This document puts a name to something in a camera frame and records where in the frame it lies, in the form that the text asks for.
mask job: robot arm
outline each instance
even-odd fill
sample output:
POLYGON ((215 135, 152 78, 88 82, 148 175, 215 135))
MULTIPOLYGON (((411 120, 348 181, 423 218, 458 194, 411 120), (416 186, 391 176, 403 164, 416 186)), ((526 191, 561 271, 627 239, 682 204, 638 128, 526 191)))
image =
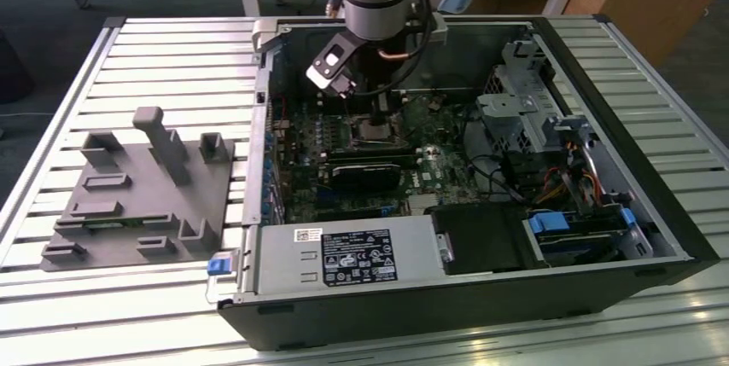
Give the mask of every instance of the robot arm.
MULTIPOLYGON (((420 13, 415 16, 410 8, 414 1, 344 0, 347 30, 331 39, 306 71, 307 77, 324 92, 342 97, 387 94, 415 70, 416 61, 403 72, 403 77, 391 81, 402 62, 422 52, 432 32, 431 0, 419 0, 420 13), (406 52, 406 37, 414 32, 423 34, 422 41, 412 51, 406 52), (363 86, 358 86, 350 71, 363 77, 363 86)), ((439 1, 438 10, 451 13, 462 11, 470 3, 470 0, 435 1, 439 1)))

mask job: metal bracket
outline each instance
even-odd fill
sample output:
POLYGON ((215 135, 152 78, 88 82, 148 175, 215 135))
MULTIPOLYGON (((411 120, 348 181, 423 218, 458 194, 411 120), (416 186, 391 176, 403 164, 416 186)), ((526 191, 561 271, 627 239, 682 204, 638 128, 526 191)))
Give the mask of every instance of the metal bracket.
POLYGON ((252 50, 256 53, 263 53, 275 43, 272 40, 278 37, 278 19, 258 19, 252 23, 252 50))
POLYGON ((438 12, 432 13, 432 20, 435 21, 435 29, 430 34, 430 42, 434 44, 446 44, 447 40, 447 24, 443 15, 438 12))
POLYGON ((539 109, 527 96, 515 96, 507 93, 480 95, 478 97, 480 112, 488 117, 519 117, 525 113, 534 113, 539 109))

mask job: aluminum profile table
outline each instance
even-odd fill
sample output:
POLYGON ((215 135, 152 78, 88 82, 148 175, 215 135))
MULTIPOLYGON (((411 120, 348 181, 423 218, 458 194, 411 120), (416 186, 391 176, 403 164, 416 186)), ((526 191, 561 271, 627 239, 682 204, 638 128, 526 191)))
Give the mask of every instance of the aluminum profile table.
MULTIPOLYGON (((0 363, 153 364, 679 364, 729 360, 729 165, 726 148, 609 23, 551 23, 665 182, 725 259, 601 314, 256 352, 213 310, 205 262, 45 273, 40 252, 85 162, 87 131, 131 128, 160 106, 183 139, 236 141, 223 248, 239 246, 256 75, 252 19, 109 22, 73 81, 2 212, 0 363)), ((566 102, 578 111, 569 92, 566 102)))

